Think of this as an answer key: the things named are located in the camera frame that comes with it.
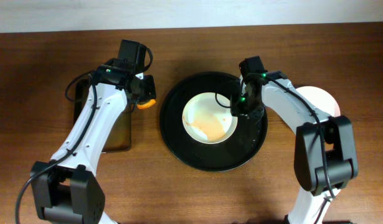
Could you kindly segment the orange sponge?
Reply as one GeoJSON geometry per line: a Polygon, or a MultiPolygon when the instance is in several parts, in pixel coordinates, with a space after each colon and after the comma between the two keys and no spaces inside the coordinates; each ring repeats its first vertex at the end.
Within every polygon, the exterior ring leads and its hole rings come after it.
{"type": "Polygon", "coordinates": [[[148,108],[152,107],[155,104],[156,104],[156,100],[155,99],[151,99],[151,100],[148,100],[148,101],[143,101],[143,102],[138,103],[136,105],[136,107],[139,110],[145,110],[145,109],[148,109],[148,108]]]}

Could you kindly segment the white plate top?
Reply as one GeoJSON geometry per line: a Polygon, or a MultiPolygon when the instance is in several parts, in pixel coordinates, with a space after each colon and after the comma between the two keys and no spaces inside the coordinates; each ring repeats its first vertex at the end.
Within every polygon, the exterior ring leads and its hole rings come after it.
{"type": "Polygon", "coordinates": [[[231,115],[230,100],[221,94],[205,92],[193,96],[182,111],[186,133],[203,144],[218,144],[235,132],[238,118],[231,115]]]}

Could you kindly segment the white plate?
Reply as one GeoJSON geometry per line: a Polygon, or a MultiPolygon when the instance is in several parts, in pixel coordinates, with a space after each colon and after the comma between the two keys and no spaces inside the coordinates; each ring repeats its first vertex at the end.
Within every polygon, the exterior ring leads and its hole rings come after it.
{"type": "Polygon", "coordinates": [[[341,115],[338,102],[327,91],[315,86],[303,86],[296,90],[321,111],[334,117],[341,115]]]}
{"type": "Polygon", "coordinates": [[[221,94],[205,92],[193,96],[182,111],[186,133],[203,144],[218,144],[235,132],[238,118],[231,115],[230,100],[221,94]]]}

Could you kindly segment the white plate bottom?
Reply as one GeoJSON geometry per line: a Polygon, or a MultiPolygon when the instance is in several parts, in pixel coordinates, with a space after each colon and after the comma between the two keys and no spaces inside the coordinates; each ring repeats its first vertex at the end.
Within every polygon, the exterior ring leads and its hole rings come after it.
{"type": "Polygon", "coordinates": [[[296,90],[321,111],[334,117],[341,115],[338,102],[327,91],[315,86],[303,86],[296,90]]]}

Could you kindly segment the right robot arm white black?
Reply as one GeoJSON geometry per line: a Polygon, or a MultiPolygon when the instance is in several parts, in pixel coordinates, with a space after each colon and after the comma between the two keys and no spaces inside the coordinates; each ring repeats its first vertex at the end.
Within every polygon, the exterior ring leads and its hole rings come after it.
{"type": "Polygon", "coordinates": [[[230,99],[234,116],[261,119],[271,108],[294,132],[294,171],[300,191],[284,223],[322,223],[331,202],[358,175],[352,123],[315,107],[281,71],[258,56],[239,63],[240,90],[230,99]]]}

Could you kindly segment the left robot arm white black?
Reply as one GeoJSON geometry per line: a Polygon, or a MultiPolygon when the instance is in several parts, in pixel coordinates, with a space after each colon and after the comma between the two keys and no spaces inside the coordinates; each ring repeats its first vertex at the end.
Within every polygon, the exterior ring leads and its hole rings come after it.
{"type": "Polygon", "coordinates": [[[105,212],[105,194],[97,179],[98,161],[114,124],[122,114],[154,105],[154,78],[144,44],[122,40],[117,57],[87,72],[89,91],[71,132],[49,161],[33,164],[15,205],[32,189],[36,214],[51,223],[113,223],[105,212]]]}

